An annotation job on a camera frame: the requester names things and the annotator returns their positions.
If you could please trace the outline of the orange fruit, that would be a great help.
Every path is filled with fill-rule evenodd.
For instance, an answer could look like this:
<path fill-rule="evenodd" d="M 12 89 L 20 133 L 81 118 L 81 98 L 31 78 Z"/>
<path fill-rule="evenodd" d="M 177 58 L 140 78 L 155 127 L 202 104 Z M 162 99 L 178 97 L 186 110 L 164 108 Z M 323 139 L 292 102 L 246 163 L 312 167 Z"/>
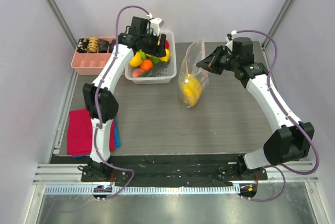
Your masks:
<path fill-rule="evenodd" d="M 145 72 L 148 72 L 149 70 L 151 70 L 154 67 L 153 63 L 151 60 L 149 59 L 145 59 L 142 61 L 140 68 L 142 70 L 144 70 Z"/>

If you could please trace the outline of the yellow lemon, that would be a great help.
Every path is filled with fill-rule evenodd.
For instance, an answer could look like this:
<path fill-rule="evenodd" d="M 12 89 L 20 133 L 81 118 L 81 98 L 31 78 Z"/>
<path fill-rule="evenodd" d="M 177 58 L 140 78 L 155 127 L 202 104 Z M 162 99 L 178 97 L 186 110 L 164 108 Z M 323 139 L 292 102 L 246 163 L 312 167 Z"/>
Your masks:
<path fill-rule="evenodd" d="M 138 51 L 130 60 L 129 65 L 133 68 L 139 67 L 143 62 L 142 54 Z"/>

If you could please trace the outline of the pink peach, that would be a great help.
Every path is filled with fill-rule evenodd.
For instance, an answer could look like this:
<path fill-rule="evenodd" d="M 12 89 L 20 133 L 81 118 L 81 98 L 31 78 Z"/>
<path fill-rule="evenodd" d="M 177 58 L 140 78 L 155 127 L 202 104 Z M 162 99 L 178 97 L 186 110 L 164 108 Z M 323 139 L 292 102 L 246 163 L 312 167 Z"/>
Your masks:
<path fill-rule="evenodd" d="M 145 71 L 141 68 L 138 68 L 138 69 L 135 69 L 133 70 L 132 72 L 132 77 L 133 78 L 138 78 L 138 77 L 141 77 L 141 75 L 144 73 Z"/>

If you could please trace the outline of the clear pink zip top bag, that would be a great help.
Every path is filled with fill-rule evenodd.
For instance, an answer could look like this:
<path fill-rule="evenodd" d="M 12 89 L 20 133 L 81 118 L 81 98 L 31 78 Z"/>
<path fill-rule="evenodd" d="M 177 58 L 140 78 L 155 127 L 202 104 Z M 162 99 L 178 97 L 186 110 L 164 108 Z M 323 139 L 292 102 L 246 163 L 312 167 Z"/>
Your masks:
<path fill-rule="evenodd" d="M 187 48 L 178 76 L 180 100 L 187 108 L 197 104 L 205 87 L 209 84 L 208 73 L 196 66 L 204 59 L 205 38 L 200 38 Z"/>

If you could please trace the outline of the yellow banana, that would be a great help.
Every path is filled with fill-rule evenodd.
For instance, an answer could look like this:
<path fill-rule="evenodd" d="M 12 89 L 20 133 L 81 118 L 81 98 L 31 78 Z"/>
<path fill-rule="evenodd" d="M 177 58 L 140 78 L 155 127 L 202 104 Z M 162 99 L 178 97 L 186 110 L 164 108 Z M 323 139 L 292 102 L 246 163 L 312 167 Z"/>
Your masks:
<path fill-rule="evenodd" d="M 203 87 L 198 79 L 188 73 L 179 85 L 181 92 L 181 100 L 188 107 L 194 107 L 203 91 Z"/>

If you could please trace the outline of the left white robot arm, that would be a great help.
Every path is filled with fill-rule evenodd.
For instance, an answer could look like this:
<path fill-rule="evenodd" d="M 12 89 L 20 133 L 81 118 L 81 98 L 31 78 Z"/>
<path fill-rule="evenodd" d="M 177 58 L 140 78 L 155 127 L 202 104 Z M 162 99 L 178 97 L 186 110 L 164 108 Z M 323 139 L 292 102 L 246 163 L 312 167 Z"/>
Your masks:
<path fill-rule="evenodd" d="M 92 123 L 92 150 L 83 177 L 107 181 L 113 171 L 110 158 L 110 130 L 119 109 L 114 90 L 126 65 L 142 50 L 155 57 L 165 53 L 166 35 L 160 33 L 163 19 L 133 17 L 125 32 L 118 33 L 111 56 L 98 77 L 84 84 L 83 97 Z"/>

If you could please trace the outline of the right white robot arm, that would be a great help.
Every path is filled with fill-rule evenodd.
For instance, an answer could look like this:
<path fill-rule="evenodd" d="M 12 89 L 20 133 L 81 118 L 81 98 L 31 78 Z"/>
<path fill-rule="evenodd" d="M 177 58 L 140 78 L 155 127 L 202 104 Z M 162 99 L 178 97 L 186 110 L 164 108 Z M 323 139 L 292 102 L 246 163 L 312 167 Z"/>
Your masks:
<path fill-rule="evenodd" d="M 250 38 L 232 39 L 196 65 L 213 74 L 233 72 L 269 121 L 272 134 L 263 147 L 238 157 L 236 172 L 241 179 L 249 179 L 262 167 L 282 165 L 308 155 L 314 127 L 302 122 L 280 97 L 265 65 L 255 62 Z"/>

